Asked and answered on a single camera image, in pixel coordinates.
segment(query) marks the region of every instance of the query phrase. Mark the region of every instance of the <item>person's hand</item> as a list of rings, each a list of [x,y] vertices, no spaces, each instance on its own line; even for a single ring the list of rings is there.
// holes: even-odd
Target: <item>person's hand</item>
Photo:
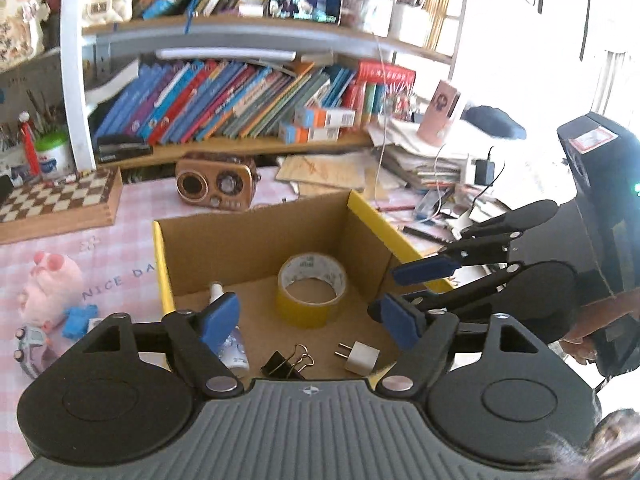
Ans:
[[[625,314],[637,315],[640,309],[640,289],[588,304],[580,309],[576,323],[560,340],[560,346],[581,365],[597,357],[593,341],[588,336]]]

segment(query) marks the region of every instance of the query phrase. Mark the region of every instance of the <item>metal screw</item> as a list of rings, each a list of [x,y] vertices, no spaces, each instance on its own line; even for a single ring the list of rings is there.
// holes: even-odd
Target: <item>metal screw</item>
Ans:
[[[206,386],[212,392],[224,393],[234,390],[238,386],[238,381],[233,377],[220,375],[210,378]]]
[[[414,386],[414,382],[404,375],[391,375],[382,379],[382,385],[392,392],[405,392]]]

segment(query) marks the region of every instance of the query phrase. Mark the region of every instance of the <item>binder clip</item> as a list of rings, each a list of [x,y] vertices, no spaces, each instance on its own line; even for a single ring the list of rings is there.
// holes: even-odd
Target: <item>binder clip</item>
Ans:
[[[298,353],[298,348],[302,350],[302,354],[294,362],[290,362]],[[296,370],[296,366],[306,361],[299,369]],[[308,366],[313,366],[316,362],[309,355],[309,350],[306,346],[296,343],[293,354],[288,358],[284,358],[280,352],[274,352],[269,358],[266,364],[260,369],[265,377],[273,379],[297,379],[299,381],[305,380],[300,374]]]

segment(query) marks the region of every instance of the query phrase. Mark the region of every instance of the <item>chessboard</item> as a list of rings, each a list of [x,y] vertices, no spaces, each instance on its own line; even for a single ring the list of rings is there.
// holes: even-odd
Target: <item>chessboard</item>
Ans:
[[[17,187],[0,206],[0,244],[113,225],[121,192],[119,168],[57,187]]]

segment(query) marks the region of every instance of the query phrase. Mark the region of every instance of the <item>toy car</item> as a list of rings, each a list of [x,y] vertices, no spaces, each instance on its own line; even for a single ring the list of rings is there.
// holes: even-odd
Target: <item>toy car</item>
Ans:
[[[58,356],[51,349],[49,338],[35,327],[25,325],[15,331],[18,348],[14,359],[30,378],[35,379],[55,361]]]

